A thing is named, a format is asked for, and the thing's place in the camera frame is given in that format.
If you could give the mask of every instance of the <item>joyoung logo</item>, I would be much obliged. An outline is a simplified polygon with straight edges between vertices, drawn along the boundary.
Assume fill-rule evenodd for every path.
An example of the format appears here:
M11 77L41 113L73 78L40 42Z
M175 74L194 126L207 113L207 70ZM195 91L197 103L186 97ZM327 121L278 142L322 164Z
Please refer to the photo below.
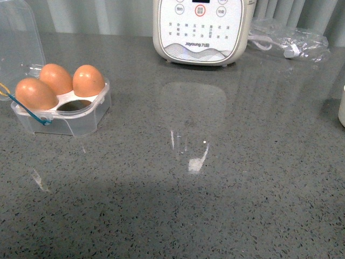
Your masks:
M193 42L186 42L186 46L198 46L198 47L210 47L209 43L193 43Z

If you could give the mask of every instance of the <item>curtain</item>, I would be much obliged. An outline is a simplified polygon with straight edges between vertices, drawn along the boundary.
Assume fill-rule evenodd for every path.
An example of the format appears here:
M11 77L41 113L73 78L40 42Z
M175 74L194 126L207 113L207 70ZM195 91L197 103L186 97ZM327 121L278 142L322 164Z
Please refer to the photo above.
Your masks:
M40 32L152 36L153 0L26 1ZM257 0L254 16L312 29L345 47L345 0Z

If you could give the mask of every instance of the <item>red button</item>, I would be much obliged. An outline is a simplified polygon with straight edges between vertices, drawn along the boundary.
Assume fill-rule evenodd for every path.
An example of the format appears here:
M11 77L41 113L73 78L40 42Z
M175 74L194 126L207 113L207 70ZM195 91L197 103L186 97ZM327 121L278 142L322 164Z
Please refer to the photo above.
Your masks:
M205 12L206 12L206 8L205 8L205 6L203 6L202 4L197 5L197 6L195 7L195 14L196 14L197 16L203 16L203 15L205 14Z

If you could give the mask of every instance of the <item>clear plastic lid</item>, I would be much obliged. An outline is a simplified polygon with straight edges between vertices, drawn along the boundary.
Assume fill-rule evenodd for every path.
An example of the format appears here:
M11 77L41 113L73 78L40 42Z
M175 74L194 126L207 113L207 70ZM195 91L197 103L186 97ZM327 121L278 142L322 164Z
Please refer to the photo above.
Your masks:
M0 82L14 94L18 82L27 77L38 78L44 64L29 5L24 0L0 0ZM0 101L8 99L0 95Z

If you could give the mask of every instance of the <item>display screen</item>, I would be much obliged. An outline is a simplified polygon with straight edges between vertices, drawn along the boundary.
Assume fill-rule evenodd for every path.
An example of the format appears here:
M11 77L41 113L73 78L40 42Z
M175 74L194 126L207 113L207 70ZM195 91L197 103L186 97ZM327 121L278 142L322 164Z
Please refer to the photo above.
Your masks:
M193 3L210 3L210 0L192 0Z

